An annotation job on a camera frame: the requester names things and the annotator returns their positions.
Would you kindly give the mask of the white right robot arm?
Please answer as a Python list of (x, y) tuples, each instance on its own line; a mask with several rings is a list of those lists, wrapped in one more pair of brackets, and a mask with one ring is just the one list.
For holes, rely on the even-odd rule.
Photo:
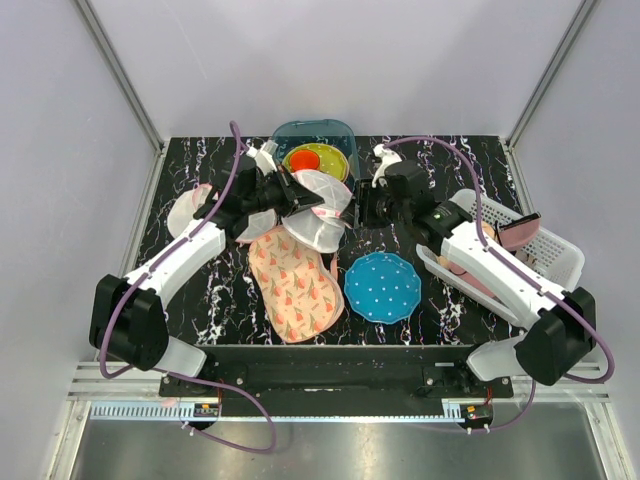
[(457, 265), (508, 310), (509, 323), (524, 335), (485, 343), (454, 371), (454, 384), (476, 396), (490, 380), (526, 374), (552, 386), (596, 346), (596, 302), (582, 287), (569, 290), (517, 259), (482, 228), (481, 212), (456, 200), (438, 201), (425, 171), (413, 161), (380, 167), (358, 182), (356, 223), (365, 228), (401, 223), (416, 244)]

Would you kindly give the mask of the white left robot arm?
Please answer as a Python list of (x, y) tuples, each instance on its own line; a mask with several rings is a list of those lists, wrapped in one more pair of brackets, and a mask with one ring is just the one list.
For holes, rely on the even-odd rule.
[(171, 336), (165, 309), (182, 286), (206, 263), (241, 236), (251, 216), (272, 211), (285, 218), (323, 204), (313, 187), (303, 185), (282, 168), (261, 178), (256, 168), (230, 173), (223, 188), (211, 188), (185, 229), (159, 254), (124, 277), (107, 275), (97, 287), (90, 343), (99, 351), (102, 375), (113, 379), (107, 360), (128, 369), (157, 370), (181, 376), (196, 396), (215, 386), (216, 372), (203, 350)]

